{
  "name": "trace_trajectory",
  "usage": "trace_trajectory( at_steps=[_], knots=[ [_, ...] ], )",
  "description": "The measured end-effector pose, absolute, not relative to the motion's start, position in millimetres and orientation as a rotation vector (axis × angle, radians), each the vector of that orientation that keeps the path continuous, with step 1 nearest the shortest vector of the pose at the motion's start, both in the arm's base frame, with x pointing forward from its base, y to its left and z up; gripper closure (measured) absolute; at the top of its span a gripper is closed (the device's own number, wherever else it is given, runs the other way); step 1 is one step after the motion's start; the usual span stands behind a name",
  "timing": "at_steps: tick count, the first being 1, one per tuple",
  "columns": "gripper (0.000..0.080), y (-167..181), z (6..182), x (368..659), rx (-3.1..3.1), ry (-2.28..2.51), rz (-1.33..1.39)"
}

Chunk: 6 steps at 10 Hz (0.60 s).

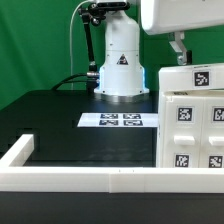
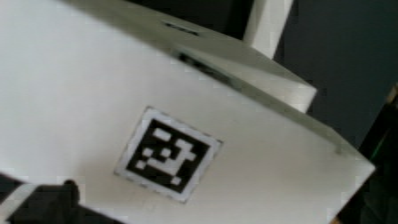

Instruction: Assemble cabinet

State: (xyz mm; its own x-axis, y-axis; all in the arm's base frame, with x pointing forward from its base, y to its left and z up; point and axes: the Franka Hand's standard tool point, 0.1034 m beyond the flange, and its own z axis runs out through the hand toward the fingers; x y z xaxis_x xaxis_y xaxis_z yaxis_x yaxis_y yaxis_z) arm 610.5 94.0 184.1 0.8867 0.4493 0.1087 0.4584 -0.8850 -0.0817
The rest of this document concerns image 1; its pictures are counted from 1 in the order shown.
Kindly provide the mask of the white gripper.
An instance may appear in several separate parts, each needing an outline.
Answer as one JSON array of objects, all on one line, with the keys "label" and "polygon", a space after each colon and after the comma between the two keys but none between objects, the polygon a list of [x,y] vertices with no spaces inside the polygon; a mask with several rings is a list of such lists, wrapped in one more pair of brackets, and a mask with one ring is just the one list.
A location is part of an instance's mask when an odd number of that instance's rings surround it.
[{"label": "white gripper", "polygon": [[183,31],[224,24],[224,0],[141,0],[141,21],[148,35],[170,33],[169,44],[181,66],[192,63]]}]

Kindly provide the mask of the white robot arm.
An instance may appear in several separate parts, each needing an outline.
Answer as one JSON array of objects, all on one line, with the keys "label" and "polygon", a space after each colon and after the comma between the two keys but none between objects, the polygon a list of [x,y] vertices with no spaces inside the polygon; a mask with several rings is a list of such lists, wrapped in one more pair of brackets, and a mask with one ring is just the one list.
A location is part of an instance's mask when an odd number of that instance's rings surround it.
[{"label": "white robot arm", "polygon": [[178,66],[190,64],[184,32],[224,25],[224,0],[93,0],[106,16],[105,62],[99,70],[98,97],[130,101],[149,93],[139,62],[140,32],[171,34]]}]

